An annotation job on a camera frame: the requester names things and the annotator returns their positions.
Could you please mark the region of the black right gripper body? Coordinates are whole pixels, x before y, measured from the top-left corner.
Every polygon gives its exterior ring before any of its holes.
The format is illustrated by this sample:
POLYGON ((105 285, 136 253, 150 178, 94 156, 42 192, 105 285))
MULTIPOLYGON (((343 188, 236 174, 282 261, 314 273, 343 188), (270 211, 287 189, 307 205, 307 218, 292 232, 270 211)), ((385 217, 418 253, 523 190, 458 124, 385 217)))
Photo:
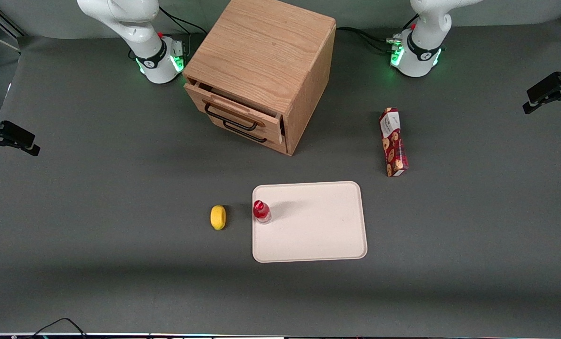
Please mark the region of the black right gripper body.
POLYGON ((10 121, 0 123, 0 146, 33 147, 35 135, 10 121))

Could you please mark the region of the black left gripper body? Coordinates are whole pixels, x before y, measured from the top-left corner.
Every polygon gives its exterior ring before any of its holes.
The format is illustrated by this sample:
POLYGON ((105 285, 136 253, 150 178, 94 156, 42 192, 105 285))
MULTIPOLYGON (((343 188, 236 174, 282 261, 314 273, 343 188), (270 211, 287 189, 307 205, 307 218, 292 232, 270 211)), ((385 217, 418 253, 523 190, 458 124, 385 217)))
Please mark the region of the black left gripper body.
POLYGON ((529 102, 561 101, 561 72, 553 72, 527 90, 529 102))

